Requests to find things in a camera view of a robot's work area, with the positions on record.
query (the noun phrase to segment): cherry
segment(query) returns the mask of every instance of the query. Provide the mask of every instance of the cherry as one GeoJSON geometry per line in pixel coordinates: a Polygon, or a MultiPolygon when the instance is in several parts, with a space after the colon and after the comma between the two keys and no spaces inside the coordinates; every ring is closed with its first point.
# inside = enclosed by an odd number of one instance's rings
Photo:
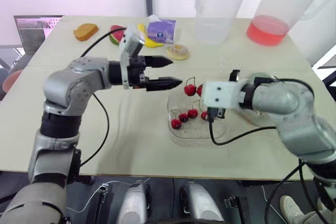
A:
{"type": "Polygon", "coordinates": [[[171,124],[172,124],[172,128],[175,130],[179,130],[182,126],[182,122],[179,119],[173,119],[171,124]]]}
{"type": "Polygon", "coordinates": [[[201,118],[205,121],[208,121],[208,113],[206,111],[203,111],[201,114],[201,118]]]}
{"type": "Polygon", "coordinates": [[[193,84],[186,85],[184,87],[184,93],[187,96],[192,97],[196,93],[196,86],[193,84]]]}
{"type": "Polygon", "coordinates": [[[197,109],[188,110],[188,116],[192,119],[196,118],[198,116],[197,109]]]}
{"type": "Polygon", "coordinates": [[[178,119],[180,119],[182,123],[185,123],[189,120],[189,116],[187,115],[187,113],[181,113],[178,119]]]}
{"type": "Polygon", "coordinates": [[[200,86],[198,86],[198,88],[197,88],[197,91],[196,91],[196,93],[197,93],[199,96],[201,96],[201,95],[202,95],[202,87],[203,87],[203,84],[202,84],[202,85],[200,85],[200,86]]]}

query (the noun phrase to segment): black cable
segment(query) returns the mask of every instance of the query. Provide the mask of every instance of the black cable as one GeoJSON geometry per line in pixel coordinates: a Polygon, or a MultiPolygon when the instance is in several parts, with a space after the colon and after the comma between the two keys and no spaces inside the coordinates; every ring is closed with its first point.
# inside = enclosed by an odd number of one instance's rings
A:
{"type": "Polygon", "coordinates": [[[307,200],[309,202],[309,205],[316,212],[316,214],[320,217],[321,221],[324,224],[328,224],[327,220],[322,216],[322,214],[320,213],[320,211],[314,206],[313,201],[310,198],[306,182],[303,179],[302,166],[299,169],[299,173],[300,173],[300,181],[301,181],[301,184],[302,184],[302,187],[303,187],[303,191],[304,191],[304,194],[306,195],[306,198],[307,198],[307,200]]]}
{"type": "Polygon", "coordinates": [[[215,138],[214,138],[214,133],[213,133],[213,129],[212,129],[212,122],[209,122],[209,131],[210,131],[210,137],[211,137],[211,140],[212,142],[215,144],[215,145],[225,145],[225,144],[229,144],[231,142],[233,142],[234,140],[237,140],[243,136],[246,136],[248,134],[251,134],[251,133],[254,133],[254,132],[257,132],[257,131],[263,131],[263,130],[273,130],[273,129],[276,129],[275,126],[268,126],[268,127],[261,127],[261,128],[257,128],[257,129],[254,129],[254,130],[251,130],[251,131],[248,131],[248,132],[245,132],[239,136],[235,136],[233,139],[230,139],[228,141],[225,141],[225,142],[222,142],[222,143],[218,143],[216,142],[215,138]]]}
{"type": "Polygon", "coordinates": [[[268,213],[269,213],[269,208],[270,208],[271,202],[272,202],[272,200],[275,196],[275,193],[291,176],[294,175],[294,173],[296,173],[304,165],[305,165],[305,163],[299,164],[294,170],[291,171],[290,174],[288,174],[282,181],[280,181],[280,183],[277,185],[277,187],[272,191],[271,195],[269,196],[269,198],[267,200],[267,204],[266,204],[266,207],[265,207],[265,215],[264,215],[265,224],[269,224],[268,213]]]}
{"type": "MultiPolygon", "coordinates": [[[[85,52],[80,56],[80,57],[84,57],[96,44],[98,44],[101,40],[103,40],[104,38],[106,38],[107,36],[109,36],[110,34],[115,33],[116,31],[123,31],[126,30],[126,28],[117,28],[114,29],[112,31],[109,31],[108,33],[104,34],[103,36],[101,36],[99,39],[97,39],[90,47],[88,47],[88,49],[85,50],[85,52]]],[[[103,148],[106,139],[109,135],[110,132],[110,118],[109,118],[109,114],[107,113],[107,110],[105,108],[105,106],[102,104],[102,102],[99,100],[99,98],[96,96],[96,94],[93,94],[94,98],[98,101],[98,103],[100,104],[100,106],[103,108],[105,115],[106,115],[106,120],[107,120],[107,130],[106,130],[106,134],[104,137],[103,142],[101,143],[101,145],[99,146],[99,148],[95,151],[95,153],[93,153],[88,159],[86,159],[83,163],[80,164],[80,167],[82,167],[83,165],[85,165],[87,162],[89,162],[91,159],[93,159],[94,156],[96,156],[96,154],[103,148]]]]}
{"type": "Polygon", "coordinates": [[[124,30],[126,30],[126,28],[122,27],[122,28],[117,28],[117,29],[111,30],[108,33],[104,34],[99,39],[97,39],[91,46],[89,46],[80,57],[84,57],[96,44],[98,44],[100,41],[102,41],[104,38],[106,38],[110,34],[113,34],[116,31],[124,31],[124,30]]]}
{"type": "Polygon", "coordinates": [[[93,94],[93,96],[98,101],[98,103],[100,104],[100,106],[103,108],[103,110],[105,112],[106,120],[107,120],[107,129],[106,129],[106,134],[105,134],[104,140],[101,143],[101,145],[99,146],[99,148],[88,159],[86,159],[83,163],[81,163],[80,166],[83,166],[84,164],[86,164],[87,162],[89,162],[91,159],[93,159],[93,157],[96,156],[96,154],[103,148],[103,146],[104,146],[104,144],[106,142],[107,136],[109,135],[109,131],[110,131],[110,118],[109,118],[109,114],[107,113],[107,110],[106,110],[105,106],[102,104],[102,102],[96,96],[96,94],[93,94]]]}
{"type": "Polygon", "coordinates": [[[297,79],[287,79],[287,78],[281,78],[281,79],[277,79],[277,81],[288,81],[288,82],[297,82],[299,84],[302,84],[304,86],[307,87],[307,89],[309,89],[309,91],[313,94],[313,96],[315,96],[313,88],[311,87],[311,85],[309,85],[308,83],[301,81],[301,80],[297,80],[297,79]]]}
{"type": "Polygon", "coordinates": [[[9,201],[9,200],[11,200],[11,199],[13,199],[17,193],[18,193],[18,191],[17,191],[16,193],[13,193],[13,194],[11,194],[11,195],[8,195],[8,196],[6,196],[6,197],[1,198],[1,199],[0,199],[0,204],[4,203],[4,202],[6,202],[6,201],[9,201]]]}
{"type": "Polygon", "coordinates": [[[175,181],[174,181],[174,178],[172,178],[173,180],[173,209],[172,209],[172,218],[174,218],[174,205],[175,205],[175,181]]]}

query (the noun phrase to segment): toy watermelon slice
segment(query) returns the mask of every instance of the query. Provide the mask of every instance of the toy watermelon slice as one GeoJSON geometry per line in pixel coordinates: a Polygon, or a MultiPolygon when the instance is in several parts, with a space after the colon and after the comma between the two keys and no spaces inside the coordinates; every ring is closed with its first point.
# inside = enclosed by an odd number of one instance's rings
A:
{"type": "MultiPolygon", "coordinates": [[[[115,29],[118,29],[118,28],[123,28],[123,26],[118,26],[118,25],[113,25],[111,26],[110,28],[110,31],[112,30],[115,30],[115,29]]],[[[124,31],[116,31],[114,32],[113,34],[110,34],[110,41],[115,44],[115,45],[119,45],[121,39],[122,39],[122,36],[124,35],[124,31]]]]}

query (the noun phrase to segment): empty plastic pitcher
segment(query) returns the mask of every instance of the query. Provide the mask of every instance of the empty plastic pitcher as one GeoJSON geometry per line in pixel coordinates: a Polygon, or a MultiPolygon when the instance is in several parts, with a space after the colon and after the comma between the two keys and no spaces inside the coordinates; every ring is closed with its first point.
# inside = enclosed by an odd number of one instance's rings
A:
{"type": "Polygon", "coordinates": [[[224,42],[243,0],[195,0],[196,38],[205,44],[224,42]]]}
{"type": "Polygon", "coordinates": [[[261,0],[247,36],[265,46],[278,45],[299,19],[316,15],[330,1],[324,0],[319,7],[304,14],[313,0],[261,0]]]}

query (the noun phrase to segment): cherry stem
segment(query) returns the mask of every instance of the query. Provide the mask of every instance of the cherry stem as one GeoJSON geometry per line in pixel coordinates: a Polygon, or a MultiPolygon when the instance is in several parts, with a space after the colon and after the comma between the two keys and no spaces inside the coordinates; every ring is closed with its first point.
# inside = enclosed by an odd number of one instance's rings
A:
{"type": "Polygon", "coordinates": [[[199,109],[201,110],[201,108],[200,108],[200,100],[196,100],[196,101],[193,102],[192,109],[194,109],[194,104],[195,104],[195,102],[198,102],[198,107],[199,107],[199,109]]]}
{"type": "Polygon", "coordinates": [[[176,119],[176,114],[173,111],[179,111],[180,114],[182,114],[182,112],[180,110],[171,110],[171,112],[174,114],[175,119],[176,119]]]}
{"type": "Polygon", "coordinates": [[[191,77],[191,78],[187,79],[187,80],[185,81],[185,85],[187,86],[187,85],[188,85],[188,81],[190,81],[190,80],[192,80],[192,79],[194,79],[194,85],[196,86],[195,77],[191,77]]]}

